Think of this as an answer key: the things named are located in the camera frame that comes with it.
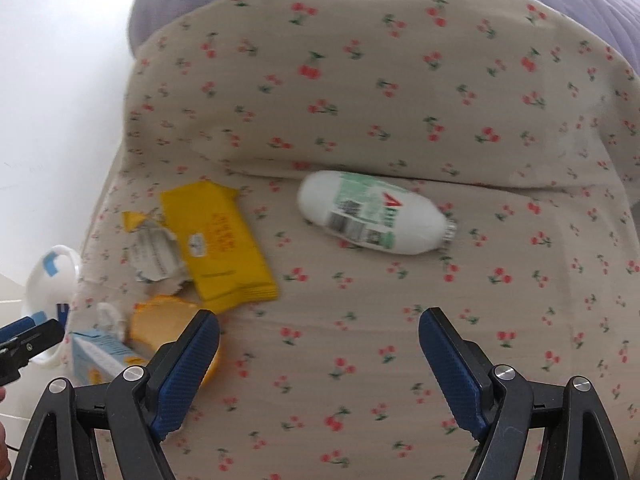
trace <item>blue label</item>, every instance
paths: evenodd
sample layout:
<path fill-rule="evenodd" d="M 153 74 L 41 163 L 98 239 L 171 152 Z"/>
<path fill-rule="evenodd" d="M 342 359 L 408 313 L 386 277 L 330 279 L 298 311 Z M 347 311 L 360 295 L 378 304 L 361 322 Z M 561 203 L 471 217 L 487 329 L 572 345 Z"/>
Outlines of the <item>blue label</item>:
<path fill-rule="evenodd" d="M 58 321 L 62 325 L 62 327 L 66 327 L 66 317 L 69 314 L 69 304 L 68 303 L 56 303 L 56 312 L 58 313 Z"/>
<path fill-rule="evenodd" d="M 58 273 L 58 270 L 56 269 L 56 264 L 54 263 L 54 260 L 57 257 L 58 255 L 55 252 L 51 251 L 49 254 L 47 254 L 47 256 L 45 256 L 42 259 L 42 266 L 44 267 L 44 270 L 49 276 L 55 276 Z"/>

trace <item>qr code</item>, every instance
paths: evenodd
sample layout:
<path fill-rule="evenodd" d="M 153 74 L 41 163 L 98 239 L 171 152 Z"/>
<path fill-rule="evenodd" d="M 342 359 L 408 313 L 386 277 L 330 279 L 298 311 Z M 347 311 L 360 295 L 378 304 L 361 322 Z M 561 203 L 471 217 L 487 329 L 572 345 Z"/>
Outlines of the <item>qr code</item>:
<path fill-rule="evenodd" d="M 367 229 L 365 241 L 371 245 L 382 245 L 382 233 L 380 231 L 374 231 L 373 229 Z"/>
<path fill-rule="evenodd" d="M 359 216 L 362 204 L 353 200 L 345 200 L 340 204 L 340 210 L 349 216 Z"/>
<path fill-rule="evenodd" d="M 196 233 L 189 237 L 189 253 L 194 258 L 202 258 L 207 253 L 207 244 L 202 233 Z"/>

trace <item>barcode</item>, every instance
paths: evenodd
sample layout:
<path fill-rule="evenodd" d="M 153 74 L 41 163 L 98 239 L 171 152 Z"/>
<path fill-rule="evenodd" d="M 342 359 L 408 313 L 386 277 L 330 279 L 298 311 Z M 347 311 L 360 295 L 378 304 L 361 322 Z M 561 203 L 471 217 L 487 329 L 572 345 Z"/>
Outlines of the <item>barcode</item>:
<path fill-rule="evenodd" d="M 348 216 L 340 215 L 338 213 L 331 213 L 327 223 L 327 227 L 331 229 L 331 231 L 341 234 L 352 242 L 360 241 L 360 237 L 364 231 L 364 226 L 364 222 L 358 222 L 353 218 L 349 218 Z"/>
<path fill-rule="evenodd" d="M 371 245 L 382 245 L 382 233 L 380 231 L 374 231 L 373 229 L 367 229 L 365 241 Z"/>

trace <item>white cup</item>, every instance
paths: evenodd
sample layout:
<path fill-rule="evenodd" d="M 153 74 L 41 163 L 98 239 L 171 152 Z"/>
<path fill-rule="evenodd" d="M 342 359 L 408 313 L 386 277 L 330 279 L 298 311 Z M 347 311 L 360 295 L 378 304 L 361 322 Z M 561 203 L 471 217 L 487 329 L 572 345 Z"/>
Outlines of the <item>white cup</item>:
<path fill-rule="evenodd" d="M 65 336 L 69 334 L 72 322 L 71 302 L 78 290 L 78 278 L 82 260 L 78 253 L 64 245 L 50 248 L 33 267 L 24 287 L 22 316 L 29 316 L 37 324 L 49 319 L 59 319 L 57 305 L 68 305 Z M 55 368 L 60 364 L 62 345 L 45 350 L 31 362 L 44 368 Z"/>

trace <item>bottle label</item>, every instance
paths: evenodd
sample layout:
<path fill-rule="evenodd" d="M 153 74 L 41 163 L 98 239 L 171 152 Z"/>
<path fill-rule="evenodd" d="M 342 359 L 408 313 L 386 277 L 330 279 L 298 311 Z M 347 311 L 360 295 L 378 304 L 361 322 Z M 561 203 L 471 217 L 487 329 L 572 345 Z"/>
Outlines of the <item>bottle label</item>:
<path fill-rule="evenodd" d="M 326 227 L 356 245 L 391 250 L 396 218 L 408 194 L 372 176 L 343 173 Z"/>

